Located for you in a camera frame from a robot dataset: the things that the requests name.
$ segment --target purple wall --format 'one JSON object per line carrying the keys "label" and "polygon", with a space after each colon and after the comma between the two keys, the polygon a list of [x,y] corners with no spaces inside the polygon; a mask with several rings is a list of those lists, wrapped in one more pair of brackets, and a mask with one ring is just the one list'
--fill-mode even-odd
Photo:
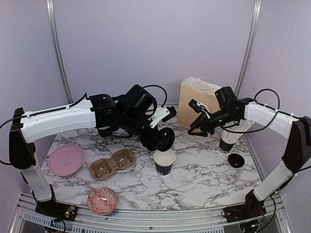
{"label": "purple wall", "polygon": [[[168,90],[169,103],[178,103],[188,76],[237,83],[254,1],[54,2],[74,99],[85,91],[119,95],[135,83],[155,83]],[[163,100],[161,90],[155,96]]]}
{"label": "purple wall", "polygon": [[[259,30],[241,97],[270,87],[281,109],[311,117],[311,1],[263,1]],[[273,95],[261,100],[275,105]],[[267,175],[285,151],[286,140],[271,130],[248,135]],[[281,196],[294,233],[310,232],[311,169],[298,174]]]}
{"label": "purple wall", "polygon": [[[17,107],[39,110],[66,104],[57,69],[45,1],[1,1],[0,122]],[[8,162],[9,125],[0,130],[0,159]],[[52,138],[37,143],[40,159]],[[7,232],[13,211],[26,185],[18,170],[0,164],[0,226]]]}

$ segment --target white arm segment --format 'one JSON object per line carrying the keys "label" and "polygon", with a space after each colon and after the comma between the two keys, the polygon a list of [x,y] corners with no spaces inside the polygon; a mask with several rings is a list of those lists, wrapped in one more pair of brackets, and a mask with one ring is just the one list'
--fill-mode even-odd
{"label": "white arm segment", "polygon": [[259,200],[265,200],[281,187],[290,177],[293,176],[283,161],[262,181],[254,190],[255,197]]}
{"label": "white arm segment", "polygon": [[19,170],[21,174],[25,177],[28,185],[33,190],[35,197],[38,201],[48,201],[52,198],[52,192],[49,183],[46,181],[43,172],[37,162],[35,166],[31,166],[25,170]]}
{"label": "white arm segment", "polygon": [[[244,118],[265,126],[272,120],[275,114],[276,112],[272,109],[251,102],[245,106]],[[288,139],[291,133],[293,121],[297,121],[297,119],[278,113],[268,128]],[[292,176],[292,171],[290,171],[285,166],[284,162],[281,161],[281,163],[268,175],[268,177],[255,188],[255,197],[259,201],[265,200]]]}
{"label": "white arm segment", "polygon": [[[251,102],[245,106],[244,118],[265,126],[272,120],[275,114],[276,112],[272,109]],[[278,113],[268,128],[288,139],[293,121],[297,121],[297,119],[282,113]]]}
{"label": "white arm segment", "polygon": [[[20,122],[23,124],[21,132],[27,143],[70,130],[96,127],[95,113],[90,110],[93,107],[90,100],[84,99],[71,108],[69,104],[56,108],[60,107],[66,107],[66,109],[21,119]],[[40,111],[25,112],[24,115],[37,112]]]}

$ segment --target cardboard cup holder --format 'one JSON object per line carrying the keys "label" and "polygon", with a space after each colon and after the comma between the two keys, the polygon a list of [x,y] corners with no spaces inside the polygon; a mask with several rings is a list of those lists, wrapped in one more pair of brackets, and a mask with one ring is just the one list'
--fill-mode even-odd
{"label": "cardboard cup holder", "polygon": [[130,149],[121,149],[113,153],[110,159],[99,159],[89,166],[91,176],[102,181],[114,174],[116,169],[126,169],[136,162],[136,156]]}

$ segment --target red patterned bowl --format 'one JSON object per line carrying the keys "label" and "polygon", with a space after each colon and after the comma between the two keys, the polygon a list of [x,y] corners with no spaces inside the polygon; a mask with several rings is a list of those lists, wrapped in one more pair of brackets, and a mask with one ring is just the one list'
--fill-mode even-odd
{"label": "red patterned bowl", "polygon": [[107,187],[94,189],[87,198],[90,210],[98,215],[108,215],[118,204],[117,194]]}

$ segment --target black cup lid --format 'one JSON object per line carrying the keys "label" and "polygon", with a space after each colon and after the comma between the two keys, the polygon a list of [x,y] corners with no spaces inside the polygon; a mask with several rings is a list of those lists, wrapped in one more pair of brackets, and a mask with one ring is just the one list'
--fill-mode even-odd
{"label": "black cup lid", "polygon": [[243,159],[243,157],[235,153],[229,155],[228,161],[230,165],[234,168],[240,168],[245,164],[245,160]]}

